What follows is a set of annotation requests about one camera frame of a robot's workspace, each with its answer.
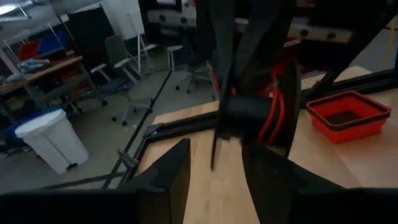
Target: blue bin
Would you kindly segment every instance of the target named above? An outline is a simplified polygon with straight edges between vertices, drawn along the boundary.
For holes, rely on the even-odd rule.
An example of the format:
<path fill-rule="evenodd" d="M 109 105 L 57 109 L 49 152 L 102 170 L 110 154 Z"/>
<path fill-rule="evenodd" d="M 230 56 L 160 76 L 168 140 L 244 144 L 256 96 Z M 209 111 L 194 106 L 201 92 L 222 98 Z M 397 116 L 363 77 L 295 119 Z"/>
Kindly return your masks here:
<path fill-rule="evenodd" d="M 55 52 L 60 49 L 68 47 L 70 39 L 66 33 L 60 31 L 60 32 L 55 33 L 55 35 L 57 35 L 57 37 L 60 40 L 60 42 L 62 43 L 62 45 L 60 44 L 60 42 L 57 40 L 57 38 L 53 34 L 45 36 L 40 41 L 40 45 L 39 45 L 39 49 L 38 49 L 39 54 L 46 54 L 46 53 L 48 54 L 48 53 Z"/>
<path fill-rule="evenodd" d="M 25 124 L 26 122 L 28 122 L 28 121 L 30 121 L 30 120 L 32 120 L 32 119 L 38 118 L 39 116 L 42 116 L 43 114 L 47 114 L 47 113 L 50 113 L 50 112 L 53 112 L 53 111 L 56 111 L 56 110 L 59 110 L 59 109 L 63 109 L 63 105 L 54 106 L 54 107 L 49 108 L 49 109 L 37 111 L 37 112 L 35 112 L 35 113 L 33 113 L 33 114 L 31 114 L 31 115 L 25 117 L 25 118 L 22 118 L 22 119 L 19 120 L 19 121 L 16 121 L 14 124 L 12 124 L 11 126 L 9 126 L 9 127 L 5 130 L 5 133 L 6 133 L 6 135 L 7 135 L 8 137 L 10 137 L 11 139 L 13 139 L 16 143 L 18 143 L 18 144 L 25 144 L 24 140 L 20 139 L 19 137 L 17 137 L 17 136 L 15 135 L 15 130 L 16 130 L 19 126 Z"/>

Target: white trash can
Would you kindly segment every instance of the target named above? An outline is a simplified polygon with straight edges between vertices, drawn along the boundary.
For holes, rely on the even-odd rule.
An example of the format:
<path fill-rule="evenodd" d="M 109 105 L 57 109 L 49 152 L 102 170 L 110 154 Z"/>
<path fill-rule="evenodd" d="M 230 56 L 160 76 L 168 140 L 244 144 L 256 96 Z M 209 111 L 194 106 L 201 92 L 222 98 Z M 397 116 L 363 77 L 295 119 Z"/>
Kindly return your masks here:
<path fill-rule="evenodd" d="M 82 164 L 88 151 L 67 120 L 64 110 L 44 114 L 26 122 L 15 130 L 31 148 L 58 174 L 70 164 Z"/>

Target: trash can lid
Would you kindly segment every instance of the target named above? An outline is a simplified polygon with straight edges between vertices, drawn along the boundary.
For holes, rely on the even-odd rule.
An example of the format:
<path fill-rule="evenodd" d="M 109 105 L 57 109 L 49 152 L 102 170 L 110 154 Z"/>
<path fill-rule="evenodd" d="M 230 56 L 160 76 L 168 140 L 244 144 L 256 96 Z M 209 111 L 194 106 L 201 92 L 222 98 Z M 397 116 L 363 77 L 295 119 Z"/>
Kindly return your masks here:
<path fill-rule="evenodd" d="M 62 109 L 53 111 L 51 113 L 43 114 L 42 116 L 32 119 L 25 124 L 19 126 L 15 130 L 15 135 L 19 138 L 23 138 L 25 136 L 40 135 L 47 128 L 61 121 L 66 116 L 67 114 Z"/>

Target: workbench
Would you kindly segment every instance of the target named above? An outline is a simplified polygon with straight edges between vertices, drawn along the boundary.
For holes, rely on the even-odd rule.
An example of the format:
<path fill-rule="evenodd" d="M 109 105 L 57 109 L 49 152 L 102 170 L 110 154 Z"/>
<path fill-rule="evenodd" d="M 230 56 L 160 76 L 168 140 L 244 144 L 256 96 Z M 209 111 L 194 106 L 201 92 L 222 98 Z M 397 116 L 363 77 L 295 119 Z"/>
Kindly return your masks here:
<path fill-rule="evenodd" d="M 339 80 L 370 73 L 353 67 Z M 303 80 L 313 85 L 317 78 Z M 312 125 L 308 112 L 301 110 L 289 159 L 296 164 L 346 188 L 398 187 L 398 90 L 370 95 L 392 108 L 380 135 L 344 144 L 333 144 Z M 154 124 L 168 123 L 218 110 L 218 102 L 157 116 Z M 144 172 L 182 138 L 191 139 L 191 181 L 184 223 L 259 223 L 241 159 L 238 139 L 222 140 L 215 171 L 210 170 L 213 130 L 150 143 L 135 176 Z"/>
<path fill-rule="evenodd" d="M 72 91 L 74 88 L 78 87 L 81 83 L 87 82 L 88 86 L 94 92 L 96 97 L 99 100 L 102 100 L 102 96 L 97 91 L 93 81 L 90 78 L 90 74 L 85 70 L 84 66 L 81 64 L 82 60 L 83 60 L 82 56 L 68 58 L 59 63 L 56 63 L 55 65 L 53 65 L 45 70 L 37 72 L 24 80 L 21 80 L 19 82 L 15 82 L 15 83 L 8 83 L 5 85 L 1 85 L 0 86 L 0 95 L 5 95 L 7 93 L 10 93 L 16 89 L 23 87 L 23 88 L 25 88 L 25 90 L 29 94 L 29 96 L 35 101 L 36 105 L 39 108 L 45 108 L 47 106 L 48 101 L 59 98 L 60 96 L 64 95 L 65 93 L 68 93 L 69 91 Z M 82 72 L 81 75 L 72 77 L 71 79 L 69 79 L 68 82 L 63 83 L 56 89 L 54 89 L 46 94 L 43 94 L 35 89 L 34 82 L 37 81 L 38 79 L 49 76 L 49 75 L 56 75 L 57 71 L 65 68 L 65 67 L 75 65 L 77 63 L 79 63 L 80 70 Z M 7 106 L 7 104 L 5 102 L 1 102 L 0 107 L 11 121 L 15 120 L 15 118 L 12 115 L 11 109 Z"/>

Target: wooden tabletop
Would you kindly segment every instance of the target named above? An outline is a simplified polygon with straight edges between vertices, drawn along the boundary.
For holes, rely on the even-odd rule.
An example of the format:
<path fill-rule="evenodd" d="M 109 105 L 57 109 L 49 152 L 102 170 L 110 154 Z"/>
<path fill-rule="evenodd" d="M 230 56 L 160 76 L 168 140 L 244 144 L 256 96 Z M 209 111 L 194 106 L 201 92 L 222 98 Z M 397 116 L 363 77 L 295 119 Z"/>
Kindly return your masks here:
<path fill-rule="evenodd" d="M 351 78 L 369 73 L 349 68 L 343 75 Z M 333 144 L 312 127 L 306 110 L 299 115 L 289 159 L 298 165 L 347 188 L 398 187 L 398 90 L 371 95 L 392 108 L 391 117 L 380 135 Z M 218 102 L 164 114 L 154 123 L 167 123 L 218 109 Z M 182 138 L 191 139 L 191 182 L 185 223 L 259 223 L 244 176 L 238 139 L 222 141 L 216 170 L 210 171 L 213 130 L 152 143 L 144 154 L 137 174 L 146 170 Z"/>
<path fill-rule="evenodd" d="M 45 70 L 42 70 L 40 72 L 37 72 L 33 75 L 31 75 L 29 78 L 26 78 L 25 80 L 21 80 L 19 82 L 15 82 L 15 83 L 9 83 L 9 84 L 5 84 L 5 85 L 1 85 L 0 86 L 0 95 L 5 95 L 11 91 L 14 91 L 20 87 L 25 86 L 26 84 L 29 84 L 30 82 L 37 80 L 43 76 L 49 75 L 57 70 L 60 70 L 62 68 L 65 68 L 69 65 L 73 65 L 74 63 L 78 63 L 83 59 L 82 56 L 78 56 L 78 57 L 73 57 L 73 58 L 69 58 L 66 59 L 62 62 L 59 62 Z"/>

